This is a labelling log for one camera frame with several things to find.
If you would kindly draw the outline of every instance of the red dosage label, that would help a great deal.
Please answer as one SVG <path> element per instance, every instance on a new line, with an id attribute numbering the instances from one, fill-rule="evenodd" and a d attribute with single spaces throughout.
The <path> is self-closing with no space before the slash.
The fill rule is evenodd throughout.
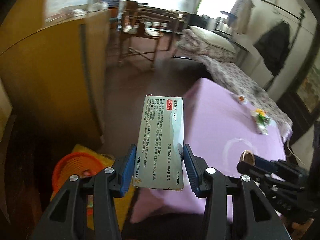
<path id="1" fill-rule="evenodd" d="M 167 100 L 167 110 L 171 111 L 172 110 L 172 99 Z"/>

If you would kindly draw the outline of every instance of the orange basket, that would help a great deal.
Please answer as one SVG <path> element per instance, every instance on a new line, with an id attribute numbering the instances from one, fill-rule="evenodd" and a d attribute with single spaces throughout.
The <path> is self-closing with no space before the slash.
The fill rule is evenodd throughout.
<path id="1" fill-rule="evenodd" d="M 63 157 L 55 166 L 52 174 L 52 197 L 60 190 L 67 179 L 73 174 L 83 177 L 93 176 L 104 168 L 104 165 L 89 153 L 70 153 Z"/>

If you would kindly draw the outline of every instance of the white pillow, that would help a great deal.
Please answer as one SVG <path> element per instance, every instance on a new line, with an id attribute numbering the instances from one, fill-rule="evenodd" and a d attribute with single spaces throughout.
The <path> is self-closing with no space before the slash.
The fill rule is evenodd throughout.
<path id="1" fill-rule="evenodd" d="M 208 31 L 206 29 L 197 27 L 197 26 L 189 26 L 192 32 L 197 35 L 199 38 L 201 38 L 204 42 L 216 46 L 221 49 L 228 50 L 230 52 L 236 53 L 235 48 L 232 46 L 230 41 L 223 38 L 222 36 L 215 34 L 211 31 Z"/>

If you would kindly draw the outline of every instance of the table covered with cloth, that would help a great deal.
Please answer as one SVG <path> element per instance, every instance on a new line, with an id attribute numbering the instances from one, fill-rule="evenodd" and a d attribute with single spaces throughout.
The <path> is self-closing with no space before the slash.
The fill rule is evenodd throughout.
<path id="1" fill-rule="evenodd" d="M 268 127 L 269 135 L 256 132 L 250 115 L 251 104 L 241 105 L 234 94 L 220 85 L 201 78 L 185 94 L 184 143 L 195 156 L 206 160 L 224 175 L 239 178 L 236 166 L 245 150 L 267 160 L 285 160 L 278 128 Z M 204 213 L 206 199 L 198 199 L 191 191 L 183 166 L 182 191 L 141 188 L 133 207 L 131 223 L 138 223 L 152 214 Z M 227 199 L 227 218 L 232 220 L 232 197 Z"/>
<path id="2" fill-rule="evenodd" d="M 183 30 L 183 35 L 177 43 L 177 49 L 189 58 L 205 65 L 214 82 L 236 95 L 245 96 L 256 108 L 267 111 L 267 115 L 277 123 L 283 143 L 290 138 L 292 135 L 291 119 L 281 111 L 265 90 L 232 63 L 234 57 L 229 52 L 209 46 L 187 29 Z"/>

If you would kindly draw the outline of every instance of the yellow mat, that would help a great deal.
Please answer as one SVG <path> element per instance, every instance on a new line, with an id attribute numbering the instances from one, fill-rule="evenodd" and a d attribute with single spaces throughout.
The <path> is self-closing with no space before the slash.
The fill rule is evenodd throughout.
<path id="1" fill-rule="evenodd" d="M 105 167 L 108 166 L 112 166 L 114 163 L 114 160 L 112 160 L 111 158 L 105 157 L 103 155 L 97 154 L 96 152 L 80 145 L 77 144 L 72 152 L 85 152 L 85 153 L 89 153 L 91 155 L 93 155 L 94 157 L 96 157 L 97 159 L 99 159 L 103 165 Z M 131 199 L 133 197 L 135 188 L 130 185 L 129 190 L 127 192 L 127 194 L 123 197 L 123 198 L 114 198 L 115 201 L 115 208 L 116 208 L 116 214 L 117 214 L 117 218 L 118 218 L 118 224 L 119 224 L 119 228 L 120 230 L 122 230 L 125 218 L 127 216 L 129 207 L 130 207 L 130 203 L 131 203 Z M 88 227 L 91 228 L 92 230 L 94 229 L 93 227 L 93 216 L 89 216 L 88 217 L 88 223 L 87 223 Z"/>

